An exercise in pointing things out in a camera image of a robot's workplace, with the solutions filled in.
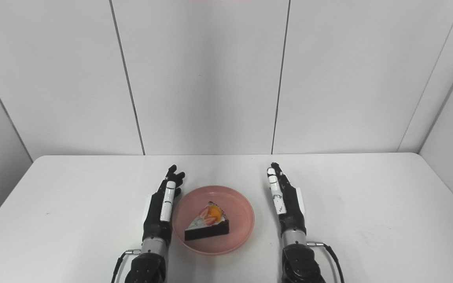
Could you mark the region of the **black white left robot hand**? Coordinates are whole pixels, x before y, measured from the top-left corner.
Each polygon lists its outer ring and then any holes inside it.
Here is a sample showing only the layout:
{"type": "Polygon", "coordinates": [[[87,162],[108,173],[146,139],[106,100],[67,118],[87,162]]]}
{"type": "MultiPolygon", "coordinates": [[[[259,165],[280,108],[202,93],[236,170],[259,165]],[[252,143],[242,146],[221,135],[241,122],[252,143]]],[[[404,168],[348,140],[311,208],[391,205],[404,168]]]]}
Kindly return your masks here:
{"type": "Polygon", "coordinates": [[[174,164],[169,167],[158,190],[151,196],[149,209],[144,221],[142,239],[161,239],[169,246],[171,243],[171,215],[175,199],[181,194],[185,172],[177,172],[174,164]]]}

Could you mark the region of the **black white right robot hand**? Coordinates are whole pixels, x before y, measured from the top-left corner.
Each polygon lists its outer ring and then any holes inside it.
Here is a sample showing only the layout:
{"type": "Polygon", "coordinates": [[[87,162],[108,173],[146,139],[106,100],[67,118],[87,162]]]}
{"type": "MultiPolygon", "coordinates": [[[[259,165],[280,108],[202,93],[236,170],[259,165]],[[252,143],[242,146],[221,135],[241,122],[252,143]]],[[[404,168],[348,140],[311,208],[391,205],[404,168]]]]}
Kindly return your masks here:
{"type": "Polygon", "coordinates": [[[307,234],[304,214],[300,207],[297,189],[291,185],[280,165],[272,162],[267,168],[267,179],[272,202],[278,216],[280,235],[287,231],[300,231],[307,234]]]}

